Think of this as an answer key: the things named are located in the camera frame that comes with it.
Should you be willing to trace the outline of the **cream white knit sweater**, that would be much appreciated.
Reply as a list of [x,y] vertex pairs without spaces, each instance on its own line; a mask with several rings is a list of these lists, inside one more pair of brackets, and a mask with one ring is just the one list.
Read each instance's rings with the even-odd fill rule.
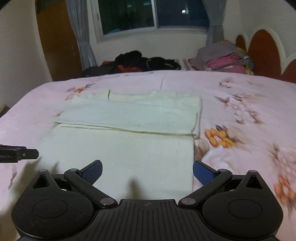
[[63,173],[100,160],[95,186],[115,199],[180,199],[193,187],[201,97],[170,91],[74,97],[42,137],[39,169]]

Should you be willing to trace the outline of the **stack of folded clothes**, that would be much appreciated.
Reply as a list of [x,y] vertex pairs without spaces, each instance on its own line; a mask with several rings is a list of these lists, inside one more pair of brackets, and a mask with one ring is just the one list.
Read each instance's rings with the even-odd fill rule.
[[253,63],[246,51],[230,41],[206,45],[197,56],[185,61],[191,70],[253,74]]

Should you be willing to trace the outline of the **pile of black clothes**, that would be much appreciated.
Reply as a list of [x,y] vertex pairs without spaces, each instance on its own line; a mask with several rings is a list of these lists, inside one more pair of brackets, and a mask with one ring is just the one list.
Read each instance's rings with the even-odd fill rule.
[[85,69],[81,74],[81,78],[158,70],[181,70],[181,66],[174,59],[146,58],[142,56],[140,51],[135,50],[118,55],[114,61],[103,61],[100,66]]

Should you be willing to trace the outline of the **wooden side cabinet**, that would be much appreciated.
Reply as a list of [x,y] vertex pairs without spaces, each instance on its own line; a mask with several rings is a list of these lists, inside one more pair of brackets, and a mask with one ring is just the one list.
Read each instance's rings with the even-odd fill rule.
[[2,107],[1,107],[1,111],[0,111],[0,118],[5,115],[8,111],[10,110],[10,108],[4,104]]

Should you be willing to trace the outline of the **pink floral bed sheet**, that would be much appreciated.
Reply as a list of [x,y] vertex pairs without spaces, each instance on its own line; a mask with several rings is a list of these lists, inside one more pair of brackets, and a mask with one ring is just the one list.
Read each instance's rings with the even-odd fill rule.
[[[38,149],[58,117],[83,94],[170,91],[201,97],[194,160],[235,174],[257,170],[283,209],[280,240],[295,240],[295,84],[222,72],[155,71],[45,83],[1,118],[1,143]],[[11,210],[39,170],[39,158],[1,165],[1,240],[16,240]]]

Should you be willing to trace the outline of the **brown wooden door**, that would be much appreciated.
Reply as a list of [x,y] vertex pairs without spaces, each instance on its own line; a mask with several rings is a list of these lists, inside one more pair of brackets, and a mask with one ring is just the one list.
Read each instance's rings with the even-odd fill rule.
[[80,77],[82,66],[65,1],[35,1],[39,36],[53,81]]

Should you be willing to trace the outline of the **red white scalloped headboard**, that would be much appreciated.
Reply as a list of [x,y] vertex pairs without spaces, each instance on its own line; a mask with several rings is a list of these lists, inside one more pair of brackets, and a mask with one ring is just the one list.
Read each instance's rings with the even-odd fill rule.
[[254,75],[295,83],[295,53],[286,54],[274,29],[260,26],[250,37],[243,32],[236,37],[235,43],[252,60]]

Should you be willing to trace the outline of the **left grey curtain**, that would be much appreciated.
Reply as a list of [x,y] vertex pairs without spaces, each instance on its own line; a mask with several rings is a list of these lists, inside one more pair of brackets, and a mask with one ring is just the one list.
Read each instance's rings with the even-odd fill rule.
[[66,0],[66,7],[77,41],[82,70],[96,66],[97,63],[89,38],[87,2],[83,0]]

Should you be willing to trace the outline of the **grey curtain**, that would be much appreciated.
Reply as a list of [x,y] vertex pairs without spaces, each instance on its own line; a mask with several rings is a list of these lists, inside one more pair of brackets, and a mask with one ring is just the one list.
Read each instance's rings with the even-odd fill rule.
[[202,2],[209,19],[206,45],[224,40],[223,22],[227,0],[203,0]]
[[83,0],[66,0],[66,7],[77,41],[82,70],[96,66],[97,63],[89,38],[87,2]]

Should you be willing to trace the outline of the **white framed window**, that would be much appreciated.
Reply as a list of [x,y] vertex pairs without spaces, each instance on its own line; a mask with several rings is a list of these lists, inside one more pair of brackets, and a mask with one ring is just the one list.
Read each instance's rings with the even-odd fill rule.
[[91,1],[97,42],[136,35],[208,30],[202,1]]

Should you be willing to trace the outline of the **right grey curtain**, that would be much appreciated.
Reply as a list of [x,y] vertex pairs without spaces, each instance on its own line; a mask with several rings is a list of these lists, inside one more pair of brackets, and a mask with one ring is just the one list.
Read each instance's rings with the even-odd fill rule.
[[227,0],[203,0],[202,2],[209,19],[206,45],[224,40],[223,22]]

